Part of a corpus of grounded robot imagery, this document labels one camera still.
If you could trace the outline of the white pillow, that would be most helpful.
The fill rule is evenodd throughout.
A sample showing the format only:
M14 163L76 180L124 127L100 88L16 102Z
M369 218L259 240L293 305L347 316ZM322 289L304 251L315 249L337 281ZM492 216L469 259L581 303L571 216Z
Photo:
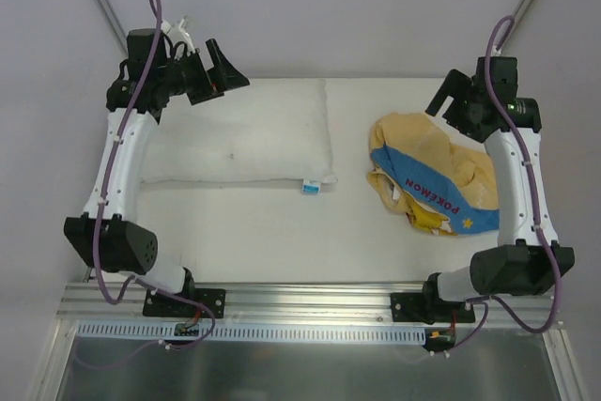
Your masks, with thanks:
M253 79L197 105L172 99L150 139L141 179L336 183L325 81Z

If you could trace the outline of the blue yellow pikachu pillowcase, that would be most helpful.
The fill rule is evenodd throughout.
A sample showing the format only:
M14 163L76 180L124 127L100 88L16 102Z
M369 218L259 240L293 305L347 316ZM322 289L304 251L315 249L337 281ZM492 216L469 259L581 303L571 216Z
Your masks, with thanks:
M368 183L412 227L435 236L499 229L495 172L486 153L453 143L425 114L381 117L368 144Z

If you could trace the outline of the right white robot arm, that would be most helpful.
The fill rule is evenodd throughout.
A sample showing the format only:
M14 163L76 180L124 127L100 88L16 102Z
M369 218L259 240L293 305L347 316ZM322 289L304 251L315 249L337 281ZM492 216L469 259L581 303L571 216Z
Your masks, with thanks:
M480 57L471 77L451 70L426 110L484 145L500 213L495 247L474 254L461 270L429 276L433 290L422 296L421 309L430 320L443 320L455 302L543 295L574 266L574 251L560 244L547 210L538 104L518 96L517 81L515 58Z

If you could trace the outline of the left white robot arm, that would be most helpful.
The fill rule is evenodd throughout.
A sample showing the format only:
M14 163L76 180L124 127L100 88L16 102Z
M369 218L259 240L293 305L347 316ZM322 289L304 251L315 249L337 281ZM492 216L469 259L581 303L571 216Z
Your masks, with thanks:
M163 305L174 316L195 308L192 276L159 256L157 236L137 223L137 195L151 135L170 99L185 95L195 105L250 83L215 39L206 45L210 69L186 39L153 28L130 31L128 55L106 94L107 135L94 188L82 213L64 222L65 237L89 268L165 291Z

